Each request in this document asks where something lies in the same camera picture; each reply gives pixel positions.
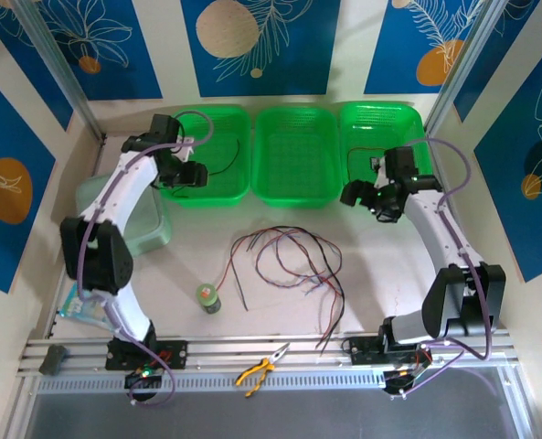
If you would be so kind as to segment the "green plastic mesh basket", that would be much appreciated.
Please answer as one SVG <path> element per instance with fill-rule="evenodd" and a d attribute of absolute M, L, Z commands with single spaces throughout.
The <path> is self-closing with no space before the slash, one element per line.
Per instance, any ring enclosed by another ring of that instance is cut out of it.
<path fill-rule="evenodd" d="M 351 102 L 340 116 L 341 163 L 346 183 L 360 179 L 375 182 L 370 158 L 391 148 L 411 146 L 421 174 L 432 174 L 430 152 L 419 113 L 406 104 Z"/>
<path fill-rule="evenodd" d="M 202 106 L 199 114 L 186 114 L 180 122 L 188 136 L 201 139 L 208 132 L 207 115 L 214 132 L 207 143 L 197 148 L 192 159 L 207 167 L 205 187 L 161 189 L 161 195 L 186 208 L 232 207 L 250 190 L 251 123 L 239 106 Z"/>
<path fill-rule="evenodd" d="M 280 209 L 320 209 L 342 189 L 335 116 L 325 109 L 275 106 L 256 117 L 251 189 Z"/>

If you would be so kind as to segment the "pale green plastic lid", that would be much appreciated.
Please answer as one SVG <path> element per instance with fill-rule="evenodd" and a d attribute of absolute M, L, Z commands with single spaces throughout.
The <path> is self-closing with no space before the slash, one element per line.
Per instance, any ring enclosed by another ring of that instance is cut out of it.
<path fill-rule="evenodd" d="M 88 178 L 76 190 L 76 209 L 80 214 L 104 188 L 110 176 Z M 133 258 L 165 246 L 172 236 L 172 227 L 160 193 L 148 187 L 135 205 L 123 234 Z"/>

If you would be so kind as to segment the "small green jar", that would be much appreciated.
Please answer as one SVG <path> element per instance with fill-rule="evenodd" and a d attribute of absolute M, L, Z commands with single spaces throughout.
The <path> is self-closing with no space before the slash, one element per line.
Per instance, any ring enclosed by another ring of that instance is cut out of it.
<path fill-rule="evenodd" d="M 213 284 L 201 284 L 196 290 L 197 301 L 208 314 L 215 314 L 221 308 L 218 290 Z"/>

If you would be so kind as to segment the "blue wipes packet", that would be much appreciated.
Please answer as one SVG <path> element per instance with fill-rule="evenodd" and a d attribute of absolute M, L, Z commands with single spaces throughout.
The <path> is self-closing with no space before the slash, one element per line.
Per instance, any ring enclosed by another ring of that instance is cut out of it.
<path fill-rule="evenodd" d="M 113 331 L 101 303 L 91 300 L 90 297 L 90 292 L 86 290 L 79 295 L 77 285 L 73 284 L 63 306 L 59 309 L 59 314 L 67 319 Z"/>

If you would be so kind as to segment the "grey sponge block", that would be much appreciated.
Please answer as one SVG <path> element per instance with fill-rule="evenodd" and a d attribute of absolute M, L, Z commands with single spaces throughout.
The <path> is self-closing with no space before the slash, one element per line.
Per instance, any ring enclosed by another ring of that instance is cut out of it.
<path fill-rule="evenodd" d="M 53 344 L 48 347 L 38 372 L 43 376 L 57 376 L 60 373 L 62 362 L 69 354 L 69 350 L 61 345 Z"/>

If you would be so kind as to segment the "aluminium frame post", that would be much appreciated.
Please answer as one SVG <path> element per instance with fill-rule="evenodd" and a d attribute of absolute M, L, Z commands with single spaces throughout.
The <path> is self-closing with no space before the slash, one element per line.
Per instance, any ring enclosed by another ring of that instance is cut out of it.
<path fill-rule="evenodd" d="M 105 132 L 91 111 L 83 89 L 37 7 L 31 0 L 9 0 L 9 3 L 69 105 L 78 114 L 95 140 L 102 145 Z"/>
<path fill-rule="evenodd" d="M 462 50 L 430 111 L 424 125 L 425 134 L 434 135 L 445 120 L 453 106 L 455 97 L 461 90 L 475 61 L 479 58 L 507 1 L 484 0 L 480 15 L 473 23 L 472 30 L 465 39 Z"/>

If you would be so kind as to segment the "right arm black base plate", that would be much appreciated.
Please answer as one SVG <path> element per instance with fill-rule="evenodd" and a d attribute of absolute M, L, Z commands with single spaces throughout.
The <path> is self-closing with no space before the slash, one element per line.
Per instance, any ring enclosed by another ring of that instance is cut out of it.
<path fill-rule="evenodd" d="M 416 344 L 398 344 L 385 337 L 350 337 L 347 340 L 353 365 L 417 365 L 432 363 L 428 350 Z"/>

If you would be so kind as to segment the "aluminium extrusion rail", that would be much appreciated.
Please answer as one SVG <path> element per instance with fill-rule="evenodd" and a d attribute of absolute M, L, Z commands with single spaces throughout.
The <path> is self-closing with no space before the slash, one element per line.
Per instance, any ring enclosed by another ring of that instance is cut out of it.
<path fill-rule="evenodd" d="M 315 348 L 316 336 L 266 336 L 266 337 L 170 337 L 167 341 L 187 340 L 186 366 L 174 372 L 240 372 L 248 366 L 258 363 L 272 351 L 289 342 L 290 347 L 277 367 L 278 371 L 336 370 L 352 369 L 351 348 L 347 347 L 347 338 L 375 337 L 370 333 L 343 333 L 333 337 L 321 353 Z M 124 374 L 133 370 L 106 370 L 109 359 L 108 338 L 64 338 L 30 339 L 19 357 L 17 377 L 42 376 L 38 371 L 48 348 L 52 345 L 63 346 L 68 354 L 60 362 L 58 376 L 87 374 Z M 441 344 L 431 348 L 432 367 L 439 368 L 459 354 L 459 347 L 453 348 Z M 499 329 L 493 335 L 493 355 L 481 361 L 474 355 L 465 353 L 454 366 L 456 367 L 516 367 L 519 364 L 514 342 L 505 329 Z"/>

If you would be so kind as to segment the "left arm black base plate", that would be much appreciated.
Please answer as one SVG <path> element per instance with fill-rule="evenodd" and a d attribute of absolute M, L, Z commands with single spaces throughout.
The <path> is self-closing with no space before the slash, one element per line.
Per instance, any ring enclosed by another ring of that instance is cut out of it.
<path fill-rule="evenodd" d="M 170 369 L 183 369 L 186 366 L 188 343 L 185 340 L 156 341 L 152 348 Z M 107 345 L 108 353 L 105 369 L 111 371 L 133 371 L 151 368 L 162 369 L 163 365 L 143 349 L 131 342 L 113 338 Z"/>

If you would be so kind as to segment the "yellow handled pliers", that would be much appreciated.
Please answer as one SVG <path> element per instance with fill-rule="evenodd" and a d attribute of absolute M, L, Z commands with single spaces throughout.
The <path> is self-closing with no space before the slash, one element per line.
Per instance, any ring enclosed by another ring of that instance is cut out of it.
<path fill-rule="evenodd" d="M 262 387 L 263 382 L 266 380 L 269 372 L 275 370 L 275 363 L 278 362 L 290 348 L 290 343 L 282 345 L 275 350 L 271 355 L 260 360 L 259 363 L 243 370 L 235 380 L 235 385 L 239 387 L 250 375 L 259 372 L 260 376 L 256 384 L 245 393 L 246 398 L 250 398 Z"/>

